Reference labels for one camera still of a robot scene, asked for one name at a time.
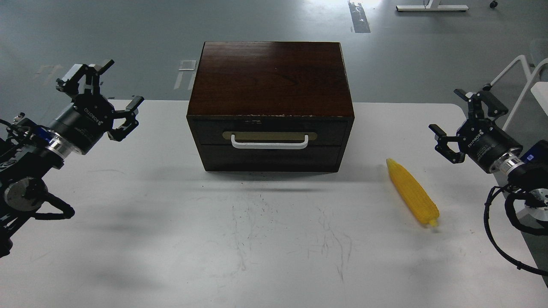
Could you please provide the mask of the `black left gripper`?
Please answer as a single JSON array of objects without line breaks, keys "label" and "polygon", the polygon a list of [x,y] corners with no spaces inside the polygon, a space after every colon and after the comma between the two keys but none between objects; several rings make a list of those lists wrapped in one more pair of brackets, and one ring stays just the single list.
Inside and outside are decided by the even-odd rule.
[{"label": "black left gripper", "polygon": [[[74,64],[63,78],[56,79],[56,90],[69,96],[71,104],[48,126],[81,155],[88,154],[106,131],[110,140],[121,142],[139,125],[136,116],[143,96],[134,96],[124,110],[115,110],[101,94],[100,77],[114,64],[112,59],[102,65]],[[112,128],[116,119],[125,121]]]}]

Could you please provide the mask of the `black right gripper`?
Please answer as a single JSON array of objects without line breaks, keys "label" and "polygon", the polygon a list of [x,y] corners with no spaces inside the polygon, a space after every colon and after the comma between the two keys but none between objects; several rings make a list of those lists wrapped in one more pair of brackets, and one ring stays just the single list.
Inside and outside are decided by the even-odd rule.
[{"label": "black right gripper", "polygon": [[[506,154],[519,155],[523,146],[511,138],[494,121],[509,113],[509,109],[491,93],[492,84],[486,83],[482,90],[466,93],[455,89],[454,93],[468,104],[467,121],[457,130],[456,136],[448,136],[437,124],[429,124],[437,145],[435,150],[452,164],[462,163],[469,156],[484,172],[495,173],[495,162]],[[456,142],[459,152],[448,144]]]}]

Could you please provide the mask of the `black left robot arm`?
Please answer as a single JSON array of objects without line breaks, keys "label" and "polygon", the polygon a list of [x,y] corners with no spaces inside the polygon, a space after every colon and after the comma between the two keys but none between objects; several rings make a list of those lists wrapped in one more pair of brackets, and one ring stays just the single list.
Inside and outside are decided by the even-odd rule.
[{"label": "black left robot arm", "polygon": [[0,255],[12,249],[11,237],[29,219],[70,219],[75,211],[53,195],[43,181],[51,169],[61,169],[70,153],[88,154],[105,135],[121,142],[138,126],[136,116],[143,102],[135,96],[123,110],[101,94],[100,78],[112,65],[75,64],[56,89],[71,99],[70,105],[49,125],[38,125],[20,113],[12,122],[2,120],[6,139],[1,140]]}]

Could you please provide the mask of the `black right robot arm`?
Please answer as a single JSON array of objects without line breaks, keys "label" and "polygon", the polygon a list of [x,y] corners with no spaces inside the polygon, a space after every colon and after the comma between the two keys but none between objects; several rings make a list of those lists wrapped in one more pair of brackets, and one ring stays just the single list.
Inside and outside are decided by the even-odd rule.
[{"label": "black right robot arm", "polygon": [[523,146],[496,124],[508,108],[487,90],[456,89],[454,93],[468,104],[468,116],[454,136],[429,125],[437,142],[435,150],[452,164],[468,157],[487,174],[504,174],[507,183],[525,195],[528,207],[547,209],[546,161],[520,158]]}]

